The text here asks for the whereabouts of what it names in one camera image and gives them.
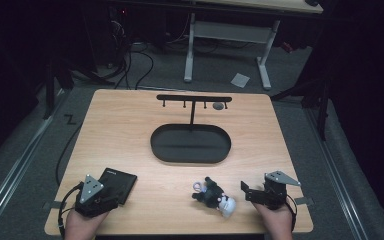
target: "wire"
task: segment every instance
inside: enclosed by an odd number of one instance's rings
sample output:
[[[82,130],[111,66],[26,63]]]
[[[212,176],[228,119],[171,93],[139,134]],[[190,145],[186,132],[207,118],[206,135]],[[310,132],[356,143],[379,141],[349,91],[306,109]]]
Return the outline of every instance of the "wire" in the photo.
[[[240,46],[235,46],[235,45],[232,45],[232,44],[226,44],[226,43],[223,43],[223,41],[220,41],[218,44],[219,44],[220,46],[223,46],[223,47],[236,48],[236,49],[242,49],[242,48],[247,47],[248,45],[256,45],[256,43],[247,42],[247,43],[243,43],[243,44],[240,45]]]
[[[65,147],[64,147],[64,150],[62,151],[59,159],[58,159],[58,162],[57,162],[57,166],[55,168],[55,180],[57,182],[57,185],[58,187],[60,186],[61,182],[59,180],[59,176],[58,176],[58,170],[59,170],[59,167],[60,167],[60,164],[61,164],[61,160],[62,160],[62,157],[64,156],[65,152],[67,151],[68,149],[68,146],[70,145],[71,141],[73,140],[74,136],[76,135],[76,133],[80,130],[80,128],[82,127],[83,123],[80,123],[80,125],[77,127],[76,131],[74,131],[74,133],[71,135],[70,139],[68,140],[68,142],[65,144]]]
[[[127,36],[126,36],[126,31],[124,30],[122,24],[120,24],[116,20],[111,20],[111,24],[113,26],[112,37],[114,38],[114,41],[115,41],[115,50],[116,50],[115,61],[118,61],[118,59],[120,58],[120,55],[123,54],[123,43],[125,42],[125,41],[123,41],[123,39],[126,39]],[[113,78],[113,77],[121,74],[125,70],[125,64],[124,63],[125,62],[123,60],[121,60],[117,69],[114,72],[112,72],[108,75],[102,76],[100,78],[104,79],[104,80],[108,80],[110,78]],[[71,75],[78,80],[82,80],[82,81],[89,81],[90,80],[90,78],[82,77],[80,75],[77,75],[74,72],[72,72]]]
[[[186,18],[185,27],[183,28],[183,31],[182,31],[182,33],[179,35],[179,37],[178,37],[176,40],[167,42],[167,44],[170,44],[170,43],[176,43],[176,42],[183,41],[183,40],[187,39],[187,37],[184,37],[184,36],[185,36],[186,29],[188,28],[188,23],[189,23],[189,19],[190,19],[190,17],[191,17],[191,14],[189,13],[189,14],[188,14],[188,17]]]
[[[67,202],[67,198],[76,190],[81,190],[83,189],[83,182],[80,182],[79,184],[77,184],[75,187],[73,187],[65,196],[64,198],[62,199],[61,201],[61,205],[60,205],[60,208],[59,208],[59,212],[58,212],[58,228],[60,230],[60,234],[61,234],[61,237],[64,239],[65,237],[65,228],[64,228],[64,219],[62,218],[62,214],[65,212],[63,212],[62,210],[64,209],[64,205],[65,203]]]
[[[166,47],[170,48],[170,49],[174,49],[174,50],[183,50],[183,49],[186,49],[188,47],[188,43],[187,42],[183,42],[187,40],[187,38],[185,39],[182,39],[182,40],[179,40],[177,42],[174,42],[174,43],[171,43],[171,44],[167,44]],[[182,45],[182,47],[173,47],[172,45],[174,44],[177,44],[177,45]]]
[[[121,78],[120,78],[120,79],[117,81],[117,83],[114,85],[114,89],[117,89],[117,88],[118,88],[118,86],[120,85],[120,83],[123,81],[124,77],[126,77],[127,72],[128,72],[129,69],[130,69],[130,66],[129,66],[129,68],[128,68],[127,70],[124,71],[124,75],[121,76]]]
[[[295,205],[295,212],[292,210],[291,208],[291,205],[288,203],[288,201],[285,201],[285,205],[288,207],[289,211],[291,212],[292,214],[292,229],[291,231],[294,230],[295,228],[295,223],[297,221],[297,215],[298,215],[298,208],[297,208],[297,204],[295,203],[295,201],[291,198],[291,196],[287,195],[289,199],[291,199],[292,203],[294,203]]]
[[[118,86],[120,85],[120,83],[123,81],[124,78],[126,78],[126,89],[130,90],[130,85],[129,85],[129,81],[127,79],[127,74],[130,72],[130,67],[132,65],[132,53],[131,53],[131,49],[128,51],[129,53],[129,67],[127,68],[127,70],[125,71],[124,75],[120,78],[120,80],[118,80],[117,84],[114,86],[114,89],[117,89]]]
[[[142,53],[142,52],[133,52],[133,53],[137,53],[137,54],[142,54],[146,57],[148,57],[150,60],[151,60],[151,67],[149,68],[149,70],[136,82],[136,86],[135,86],[135,90],[138,90],[138,86],[139,86],[139,83],[152,71],[152,69],[154,68],[154,60],[152,59],[151,56],[149,56],[148,54],[146,53]]]
[[[72,207],[72,208],[67,208],[67,209],[65,209],[61,214],[64,214],[64,213],[66,213],[66,212],[68,212],[68,211],[70,211],[70,210],[73,210],[74,209],[74,207]]]
[[[148,49],[148,43],[146,43],[146,42],[137,42],[137,43],[133,43],[133,45],[145,45],[145,47],[143,49],[135,50],[134,52],[143,52],[146,49]]]
[[[202,40],[201,42],[203,42],[203,43],[208,43],[207,45],[214,45],[214,48],[211,49],[211,50],[209,50],[209,51],[200,51],[200,50],[198,50],[198,49],[194,46],[194,51],[196,51],[196,52],[198,52],[198,53],[204,53],[204,54],[206,54],[206,53],[212,53],[212,52],[216,51],[216,50],[218,49],[218,47],[219,47],[218,41],[215,41],[215,40],[205,39],[205,40]]]

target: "black plastic part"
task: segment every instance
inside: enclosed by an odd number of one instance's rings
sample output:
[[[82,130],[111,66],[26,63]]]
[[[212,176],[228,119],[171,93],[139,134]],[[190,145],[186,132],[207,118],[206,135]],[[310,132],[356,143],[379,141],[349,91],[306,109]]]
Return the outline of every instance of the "black plastic part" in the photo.
[[[277,183],[268,178],[265,178],[264,191],[267,193],[276,195],[281,199],[285,199],[285,201],[286,201],[286,196],[288,196],[286,192],[286,184]]]
[[[158,100],[163,101],[190,101],[190,102],[231,102],[231,97],[189,96],[158,94]]]
[[[305,2],[312,7],[319,5],[319,2],[317,0],[305,0]]]
[[[276,210],[286,203],[285,198],[281,198],[273,193],[250,189],[243,181],[241,181],[241,189],[245,192],[246,201],[266,205],[271,210]]]
[[[125,204],[136,180],[136,175],[106,168],[99,179],[104,188],[86,204],[80,203],[82,193],[80,191],[76,197],[75,210],[90,218],[111,211],[117,208],[119,204]]]
[[[174,163],[218,163],[231,148],[229,135],[220,127],[204,124],[166,124],[151,136],[154,155]]]

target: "cable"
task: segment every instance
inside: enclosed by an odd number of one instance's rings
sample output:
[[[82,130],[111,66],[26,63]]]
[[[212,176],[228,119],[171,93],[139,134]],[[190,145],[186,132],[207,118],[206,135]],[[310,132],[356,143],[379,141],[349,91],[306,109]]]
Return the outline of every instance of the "cable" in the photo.
[[[133,43],[133,45],[137,45],[137,46],[138,45],[145,45],[145,47],[143,49],[135,50],[134,52],[143,52],[143,51],[148,49],[148,43],[146,43],[146,42],[136,42],[136,43]]]
[[[65,210],[62,212],[62,214],[66,213],[66,212],[68,212],[68,211],[70,211],[70,210],[73,210],[73,209],[74,209],[74,207],[72,207],[72,208],[67,208],[67,209],[65,209]]]
[[[297,208],[297,204],[295,203],[295,201],[291,198],[291,196],[287,195],[289,199],[291,199],[291,201],[294,203],[295,205],[295,212],[292,210],[292,207],[291,205],[288,203],[288,201],[285,201],[285,205],[288,207],[289,211],[291,212],[292,214],[292,229],[291,231],[294,231],[294,228],[295,228],[295,223],[297,221],[297,215],[298,215],[298,208]]]
[[[211,49],[211,50],[209,50],[209,51],[200,51],[200,50],[198,50],[198,49],[196,48],[196,46],[194,45],[194,48],[193,48],[193,49],[194,49],[195,52],[198,52],[198,53],[204,53],[204,54],[206,54],[206,53],[212,53],[212,52],[216,51],[216,50],[218,49],[218,47],[219,47],[218,41],[216,41],[216,40],[214,40],[214,39],[202,39],[201,42],[208,43],[207,45],[214,45],[214,48]]]
[[[60,208],[59,208],[59,212],[58,212],[58,228],[60,230],[60,234],[61,234],[61,237],[62,239],[64,239],[65,237],[65,228],[64,228],[64,219],[62,218],[62,214],[63,214],[63,209],[64,209],[64,205],[65,203],[67,202],[67,198],[76,190],[82,190],[83,189],[83,182],[80,182],[79,184],[77,184],[77,186],[73,187],[66,195],[65,197],[62,199],[62,202],[61,202],[61,205],[60,205]]]
[[[189,14],[188,14],[188,17],[186,18],[185,27],[183,28],[183,31],[182,31],[182,33],[179,35],[179,37],[178,37],[176,40],[167,42],[166,44],[175,43],[175,42],[179,42],[179,41],[183,41],[183,40],[187,39],[187,37],[184,37],[184,35],[185,35],[185,32],[186,32],[186,29],[188,28],[188,23],[189,23],[189,19],[190,19],[190,17],[191,17],[191,14],[189,13]]]
[[[170,49],[174,49],[174,50],[184,50],[184,49],[188,48],[188,43],[184,42],[185,40],[187,40],[187,38],[179,40],[177,42],[173,42],[171,44],[167,44],[166,47],[168,47]],[[173,47],[172,45],[174,45],[174,44],[182,45],[182,47]]]
[[[226,43],[223,43],[223,42],[231,42],[231,41],[220,41],[218,44],[219,44],[220,46],[223,46],[223,47],[235,48],[235,49],[242,49],[242,48],[247,47],[248,45],[256,45],[256,43],[247,42],[247,43],[242,43],[241,46],[235,46],[235,45],[232,45],[232,44],[226,44]]]
[[[59,170],[59,166],[61,164],[61,160],[62,160],[62,157],[64,156],[65,154],[65,151],[67,151],[68,149],[68,146],[70,145],[71,141],[73,140],[74,136],[76,135],[76,133],[80,130],[80,128],[82,127],[83,123],[80,123],[80,125],[77,127],[76,131],[74,131],[74,133],[71,135],[70,139],[68,140],[68,142],[65,144],[65,147],[64,147],[64,150],[62,151],[59,159],[58,159],[58,162],[57,162],[57,166],[55,168],[55,180],[57,182],[57,185],[58,187],[60,186],[61,182],[59,180],[59,176],[58,176],[58,170]]]
[[[121,78],[120,78],[120,79],[117,81],[117,83],[114,85],[114,89],[117,89],[117,88],[118,88],[118,86],[120,85],[120,83],[121,83],[121,81],[124,79],[124,77],[126,76],[127,71],[128,71],[129,69],[127,69],[127,70],[124,71],[124,75],[121,76]]]
[[[154,68],[154,60],[152,59],[151,56],[149,56],[148,54],[146,53],[142,53],[142,52],[133,52],[133,53],[137,53],[137,54],[142,54],[144,56],[147,56],[150,60],[151,60],[151,67],[149,68],[148,72],[146,72],[137,82],[136,82],[136,86],[135,86],[135,90],[138,90],[138,86],[139,86],[139,83],[152,71],[152,69]]]
[[[127,74],[130,72],[130,67],[132,65],[132,53],[131,53],[131,48],[129,48],[129,67],[127,68],[127,70],[125,71],[124,75],[120,78],[120,80],[118,80],[117,84],[115,84],[114,86],[114,89],[117,89],[118,86],[120,85],[120,83],[123,81],[124,78],[126,78],[126,89],[130,89],[130,86],[129,86],[129,81],[127,80]]]
[[[123,62],[121,62],[120,65],[117,67],[117,69],[116,69],[114,72],[109,73],[109,74],[107,74],[107,75],[104,75],[104,76],[102,76],[102,77],[101,77],[101,76],[98,76],[98,77],[100,77],[100,78],[102,78],[102,79],[105,79],[105,80],[108,80],[108,79],[110,79],[110,78],[113,78],[113,77],[119,75],[121,72],[123,72],[124,69],[125,69],[125,67],[126,67],[126,66],[123,64]],[[74,73],[74,72],[71,72],[71,76],[72,76],[73,78],[75,78],[75,79],[82,80],[82,81],[89,81],[89,80],[90,80],[90,78],[87,78],[87,77],[83,77],[83,76],[77,75],[77,74]]]

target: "silver bracket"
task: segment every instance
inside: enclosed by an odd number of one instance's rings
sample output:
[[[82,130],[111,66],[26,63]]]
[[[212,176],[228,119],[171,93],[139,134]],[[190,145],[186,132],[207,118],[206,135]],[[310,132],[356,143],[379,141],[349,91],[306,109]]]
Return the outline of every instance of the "silver bracket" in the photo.
[[[294,200],[297,205],[301,205],[301,204],[306,204],[307,206],[314,205],[313,198],[301,197],[301,198],[295,198]]]
[[[85,203],[93,196],[95,196],[99,191],[104,188],[104,185],[94,179],[89,174],[86,175],[85,183],[83,185],[82,195],[80,197],[80,203]]]
[[[289,184],[294,186],[301,186],[301,183],[296,181],[295,179],[289,177],[281,171],[276,171],[272,173],[266,173],[266,178],[272,180],[273,182]]]

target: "hand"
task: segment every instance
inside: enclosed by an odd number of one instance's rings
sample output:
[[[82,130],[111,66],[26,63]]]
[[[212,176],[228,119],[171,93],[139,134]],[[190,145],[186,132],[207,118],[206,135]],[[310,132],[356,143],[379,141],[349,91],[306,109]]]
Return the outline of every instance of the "hand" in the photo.
[[[273,240],[292,239],[292,213],[286,205],[276,210],[270,210],[264,205],[252,204],[263,217],[263,224]]]
[[[66,240],[91,240],[95,236],[96,230],[108,216],[109,212],[99,216],[88,218],[84,217],[75,210],[70,210],[67,216],[67,224],[65,226]]]

